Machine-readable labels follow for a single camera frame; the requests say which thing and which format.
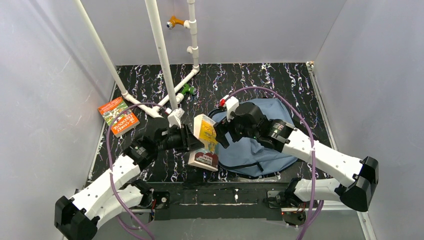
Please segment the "blue backpack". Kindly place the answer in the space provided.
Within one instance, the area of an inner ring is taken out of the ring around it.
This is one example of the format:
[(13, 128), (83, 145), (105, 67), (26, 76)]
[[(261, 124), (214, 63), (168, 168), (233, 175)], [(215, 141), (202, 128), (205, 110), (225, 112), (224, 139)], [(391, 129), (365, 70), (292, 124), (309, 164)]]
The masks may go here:
[[(258, 106), (268, 119), (293, 123), (291, 114), (278, 99), (255, 98), (249, 102)], [(237, 142), (230, 141), (227, 148), (218, 143), (215, 152), (221, 168), (253, 178), (280, 172), (298, 160), (295, 156), (265, 148), (256, 140), (246, 137)]]

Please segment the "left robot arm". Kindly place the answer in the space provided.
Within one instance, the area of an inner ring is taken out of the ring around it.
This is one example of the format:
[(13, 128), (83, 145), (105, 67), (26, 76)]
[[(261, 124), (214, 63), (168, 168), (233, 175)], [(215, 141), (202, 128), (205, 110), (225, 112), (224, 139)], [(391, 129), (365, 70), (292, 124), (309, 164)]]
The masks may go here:
[(102, 225), (132, 207), (154, 210), (162, 204), (163, 193), (156, 193), (136, 176), (160, 152), (187, 153), (204, 146), (188, 125), (170, 125), (165, 118), (155, 118), (116, 158), (112, 168), (70, 198), (62, 196), (56, 201), (54, 226), (68, 240), (91, 240)]

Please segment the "orange green treehouse book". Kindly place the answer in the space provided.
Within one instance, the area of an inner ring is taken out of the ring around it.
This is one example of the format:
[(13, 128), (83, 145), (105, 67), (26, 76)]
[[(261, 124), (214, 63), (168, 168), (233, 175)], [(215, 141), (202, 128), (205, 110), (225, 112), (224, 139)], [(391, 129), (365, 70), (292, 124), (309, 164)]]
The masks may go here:
[(129, 132), (140, 123), (132, 110), (126, 110), (127, 108), (128, 105), (122, 96), (97, 108), (116, 137)]

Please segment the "yellow illustrated cover book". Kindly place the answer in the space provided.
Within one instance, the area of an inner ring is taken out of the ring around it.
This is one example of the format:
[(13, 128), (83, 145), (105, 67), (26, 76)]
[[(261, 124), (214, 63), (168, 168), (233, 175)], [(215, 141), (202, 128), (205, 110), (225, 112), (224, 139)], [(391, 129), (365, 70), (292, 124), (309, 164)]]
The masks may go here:
[(194, 136), (203, 143), (204, 147), (192, 151), (188, 159), (188, 165), (202, 168), (211, 172), (218, 171), (219, 158), (216, 153), (215, 121), (205, 114), (199, 114), (194, 118)]

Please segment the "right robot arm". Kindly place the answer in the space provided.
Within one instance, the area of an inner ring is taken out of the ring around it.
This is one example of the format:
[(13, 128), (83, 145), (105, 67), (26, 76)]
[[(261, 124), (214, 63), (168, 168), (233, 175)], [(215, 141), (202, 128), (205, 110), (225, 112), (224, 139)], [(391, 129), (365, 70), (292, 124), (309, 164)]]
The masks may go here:
[(329, 179), (294, 178), (284, 192), (290, 202), (338, 201), (358, 212), (367, 212), (379, 183), (379, 162), (349, 156), (330, 148), (282, 119), (266, 117), (252, 102), (225, 103), (226, 116), (214, 124), (215, 139), (225, 149), (226, 135), (233, 142), (256, 140), (262, 146), (288, 154), (331, 175)]

